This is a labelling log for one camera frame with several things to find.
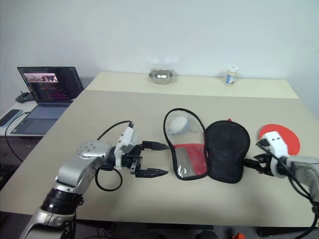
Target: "laptop screen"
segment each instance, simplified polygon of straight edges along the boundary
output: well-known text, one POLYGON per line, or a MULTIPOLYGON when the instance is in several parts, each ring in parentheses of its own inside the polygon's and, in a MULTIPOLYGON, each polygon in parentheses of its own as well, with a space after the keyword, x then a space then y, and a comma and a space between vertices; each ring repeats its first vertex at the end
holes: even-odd
POLYGON ((75 67, 18 67, 37 103, 64 103, 76 98, 83 86, 75 67))

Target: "white bottle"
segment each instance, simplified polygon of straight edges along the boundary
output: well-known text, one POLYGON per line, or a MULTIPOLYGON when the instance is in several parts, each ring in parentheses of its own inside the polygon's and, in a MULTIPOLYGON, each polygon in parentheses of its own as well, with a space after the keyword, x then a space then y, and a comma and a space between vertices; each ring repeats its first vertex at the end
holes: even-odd
POLYGON ((225 78, 225 85, 232 86, 235 83, 238 69, 239 69, 239 67, 236 65, 228 66, 227 75, 225 78))

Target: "phone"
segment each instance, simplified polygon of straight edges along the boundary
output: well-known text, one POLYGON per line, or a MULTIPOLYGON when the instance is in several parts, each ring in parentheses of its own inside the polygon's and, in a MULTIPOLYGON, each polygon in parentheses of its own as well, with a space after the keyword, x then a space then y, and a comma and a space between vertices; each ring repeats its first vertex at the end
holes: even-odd
POLYGON ((10 110, 5 116, 0 119, 0 127, 7 127, 21 113, 22 110, 10 110))

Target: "laptop keyboard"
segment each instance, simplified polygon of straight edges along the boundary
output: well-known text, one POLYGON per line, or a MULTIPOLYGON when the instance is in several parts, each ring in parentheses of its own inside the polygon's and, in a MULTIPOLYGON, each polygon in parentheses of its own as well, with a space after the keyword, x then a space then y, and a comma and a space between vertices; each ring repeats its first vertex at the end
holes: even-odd
POLYGON ((31 119, 58 119, 66 110, 67 107, 45 107, 38 106, 31 113, 28 118, 31 119))

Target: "bottle cap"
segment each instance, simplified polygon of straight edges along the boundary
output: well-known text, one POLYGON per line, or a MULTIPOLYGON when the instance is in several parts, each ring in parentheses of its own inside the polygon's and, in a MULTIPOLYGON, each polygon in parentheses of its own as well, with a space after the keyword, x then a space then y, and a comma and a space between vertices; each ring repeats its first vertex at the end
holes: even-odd
POLYGON ((238 69, 239 69, 239 67, 236 65, 229 65, 227 68, 227 71, 236 73, 238 71, 238 69))

